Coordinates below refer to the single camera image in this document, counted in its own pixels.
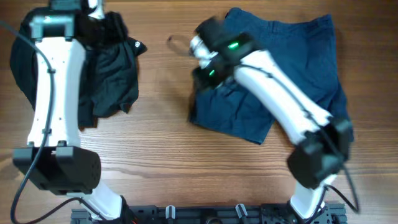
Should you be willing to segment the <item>navy blue shorts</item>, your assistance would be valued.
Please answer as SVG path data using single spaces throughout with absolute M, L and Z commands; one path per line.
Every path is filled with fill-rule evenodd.
M 316 104 L 334 117 L 349 119 L 338 79 L 335 27 L 327 14 L 309 22 L 267 21 L 234 7 L 223 27 L 246 32 L 267 48 L 282 71 Z M 196 91 L 188 119 L 212 131 L 262 144 L 273 115 L 245 88 L 230 81 L 215 90 Z

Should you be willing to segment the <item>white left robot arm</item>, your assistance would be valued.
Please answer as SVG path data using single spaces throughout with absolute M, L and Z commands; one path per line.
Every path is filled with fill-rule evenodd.
M 101 180 L 100 157 L 81 147 L 78 128 L 86 50 L 126 40 L 121 16 L 105 13 L 103 1 L 50 1 L 29 28 L 24 42 L 37 59 L 35 113 L 26 147 L 13 152 L 14 165 L 24 182 L 79 202 L 94 222 L 136 223 L 124 197 Z

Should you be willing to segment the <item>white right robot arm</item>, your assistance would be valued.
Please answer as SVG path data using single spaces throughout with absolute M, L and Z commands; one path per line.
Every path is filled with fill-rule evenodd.
M 314 103 L 249 34 L 230 34 L 214 17 L 195 32 L 190 51 L 199 61 L 193 71 L 197 89 L 214 90 L 234 80 L 271 112 L 295 147 L 287 165 L 297 183 L 285 220 L 313 222 L 326 205 L 326 191 L 346 170 L 351 123 Z

